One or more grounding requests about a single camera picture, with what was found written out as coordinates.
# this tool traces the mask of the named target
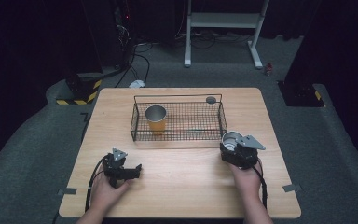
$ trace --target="wooden table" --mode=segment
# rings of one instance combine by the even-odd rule
[[[143,165],[141,176],[109,212],[110,217],[243,217],[232,173],[221,161],[219,141],[133,141],[131,118],[134,95],[188,95],[221,93],[229,131],[252,135],[267,149],[259,150],[268,185],[268,212],[272,217],[301,214],[293,191],[282,186],[291,180],[269,119],[256,88],[147,88],[103,89],[76,159],[60,207],[63,217],[84,214],[91,173],[112,148],[128,153],[125,168]]]

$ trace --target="wire basket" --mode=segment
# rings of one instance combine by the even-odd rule
[[[134,101],[133,141],[220,140],[227,132],[222,94],[136,95]],[[156,134],[149,128],[145,111],[151,105],[167,109],[163,134]]]

